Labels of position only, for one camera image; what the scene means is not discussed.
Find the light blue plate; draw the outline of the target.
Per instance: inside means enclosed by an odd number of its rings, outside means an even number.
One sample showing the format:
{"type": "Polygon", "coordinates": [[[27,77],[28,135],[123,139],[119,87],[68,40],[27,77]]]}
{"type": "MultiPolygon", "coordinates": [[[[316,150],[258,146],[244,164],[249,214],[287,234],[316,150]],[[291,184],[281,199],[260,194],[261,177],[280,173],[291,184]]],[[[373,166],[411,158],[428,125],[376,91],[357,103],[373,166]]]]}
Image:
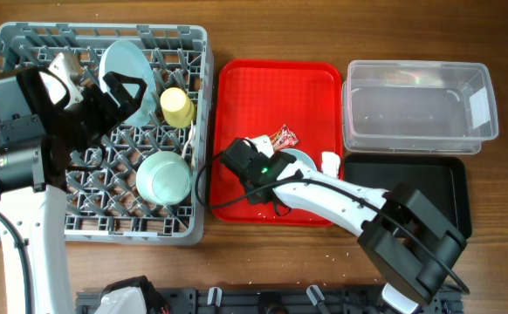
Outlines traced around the light blue plate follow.
{"type": "Polygon", "coordinates": [[[154,100],[156,84],[151,66],[144,53],[128,40],[118,40],[111,44],[103,53],[100,60],[99,82],[102,92],[108,92],[109,87],[103,80],[108,72],[116,72],[128,77],[143,79],[147,84],[140,108],[124,123],[134,127],[145,126],[149,123],[149,113],[155,113],[157,103],[154,100]]]}

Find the yellow plastic cup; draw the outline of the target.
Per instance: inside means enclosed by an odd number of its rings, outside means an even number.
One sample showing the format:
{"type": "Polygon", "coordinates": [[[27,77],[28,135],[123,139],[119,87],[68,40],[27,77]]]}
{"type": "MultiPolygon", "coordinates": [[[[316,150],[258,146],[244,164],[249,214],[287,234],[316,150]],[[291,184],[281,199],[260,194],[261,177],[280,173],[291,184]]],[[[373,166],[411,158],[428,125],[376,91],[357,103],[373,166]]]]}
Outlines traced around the yellow plastic cup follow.
{"type": "Polygon", "coordinates": [[[176,128],[190,126],[196,116],[196,107],[187,93],[177,87],[166,89],[160,96],[161,110],[166,122],[176,128]]]}

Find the white plastic fork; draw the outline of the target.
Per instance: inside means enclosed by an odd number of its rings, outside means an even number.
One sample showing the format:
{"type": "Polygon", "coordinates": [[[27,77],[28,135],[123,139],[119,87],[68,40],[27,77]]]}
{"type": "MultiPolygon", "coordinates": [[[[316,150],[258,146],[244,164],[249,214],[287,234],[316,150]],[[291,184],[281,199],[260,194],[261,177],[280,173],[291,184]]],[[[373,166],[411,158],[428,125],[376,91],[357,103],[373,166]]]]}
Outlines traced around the white plastic fork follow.
{"type": "Polygon", "coordinates": [[[181,157],[184,159],[188,149],[192,146],[192,143],[194,141],[196,135],[196,126],[194,125],[194,122],[190,123],[190,129],[189,129],[189,135],[188,139],[186,140],[185,144],[182,147],[181,157]]]}

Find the small blue food bowl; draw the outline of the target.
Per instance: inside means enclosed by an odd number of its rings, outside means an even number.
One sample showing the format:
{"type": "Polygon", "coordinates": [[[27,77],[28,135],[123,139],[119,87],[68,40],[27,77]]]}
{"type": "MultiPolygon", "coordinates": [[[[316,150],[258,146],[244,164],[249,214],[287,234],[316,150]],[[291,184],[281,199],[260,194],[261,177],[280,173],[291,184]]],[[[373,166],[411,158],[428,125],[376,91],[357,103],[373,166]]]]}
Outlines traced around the small blue food bowl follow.
{"type": "Polygon", "coordinates": [[[299,162],[295,167],[294,166],[288,166],[286,168],[287,173],[293,174],[296,170],[312,170],[317,171],[317,167],[315,162],[312,160],[312,158],[304,153],[301,150],[295,149],[295,148],[285,148],[281,150],[281,153],[284,154],[290,154],[296,158],[296,161],[299,162]]]}

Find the light green bowl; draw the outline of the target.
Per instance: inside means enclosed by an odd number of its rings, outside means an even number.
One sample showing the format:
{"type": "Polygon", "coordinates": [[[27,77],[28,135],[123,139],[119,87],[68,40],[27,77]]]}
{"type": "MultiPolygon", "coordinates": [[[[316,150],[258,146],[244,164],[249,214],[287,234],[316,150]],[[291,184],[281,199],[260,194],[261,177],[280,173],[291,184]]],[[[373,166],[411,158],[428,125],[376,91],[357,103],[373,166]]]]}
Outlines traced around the light green bowl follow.
{"type": "Polygon", "coordinates": [[[191,191],[192,173],[181,155],[159,151],[147,157],[136,173],[141,198],[156,205],[175,205],[191,191]]]}

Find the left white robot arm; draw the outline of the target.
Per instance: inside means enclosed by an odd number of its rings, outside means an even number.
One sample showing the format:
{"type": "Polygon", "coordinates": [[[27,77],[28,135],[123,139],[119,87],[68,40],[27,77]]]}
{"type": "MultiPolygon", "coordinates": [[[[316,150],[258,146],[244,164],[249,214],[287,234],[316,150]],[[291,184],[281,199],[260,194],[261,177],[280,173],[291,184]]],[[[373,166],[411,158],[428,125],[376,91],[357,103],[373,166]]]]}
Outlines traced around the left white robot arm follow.
{"type": "Polygon", "coordinates": [[[0,72],[0,241],[7,310],[10,313],[72,313],[72,287],[65,251],[66,172],[71,154],[100,144],[134,114],[147,84],[108,72],[102,92],[84,88],[71,102],[65,81],[51,99],[43,66],[0,72]]]}

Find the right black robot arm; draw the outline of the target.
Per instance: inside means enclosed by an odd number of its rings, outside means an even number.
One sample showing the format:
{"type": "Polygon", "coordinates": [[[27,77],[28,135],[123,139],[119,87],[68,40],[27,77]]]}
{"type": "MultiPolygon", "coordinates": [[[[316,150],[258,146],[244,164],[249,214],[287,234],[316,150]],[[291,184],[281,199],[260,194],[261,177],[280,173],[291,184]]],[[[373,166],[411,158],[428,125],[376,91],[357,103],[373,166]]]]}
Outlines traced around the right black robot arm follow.
{"type": "Polygon", "coordinates": [[[357,238],[386,280],[382,299],[400,313],[432,303],[447,278],[457,291],[468,287],[453,267],[466,238],[419,190],[400,184],[391,190],[354,185],[277,151],[271,156],[237,138],[220,154],[251,204],[273,202],[322,217],[357,238]]]}

